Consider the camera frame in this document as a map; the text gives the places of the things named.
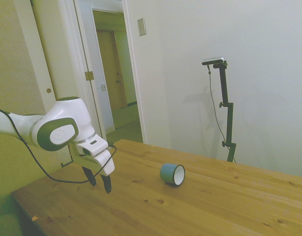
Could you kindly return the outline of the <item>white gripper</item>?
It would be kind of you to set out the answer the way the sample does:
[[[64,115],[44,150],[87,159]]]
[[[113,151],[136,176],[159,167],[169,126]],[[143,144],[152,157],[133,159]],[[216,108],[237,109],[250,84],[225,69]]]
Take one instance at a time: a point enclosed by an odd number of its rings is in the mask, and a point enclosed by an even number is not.
[[[107,194],[112,191],[111,177],[115,165],[107,144],[77,144],[72,145],[73,160],[80,164],[92,186],[96,185],[96,179],[92,173],[99,172]]]

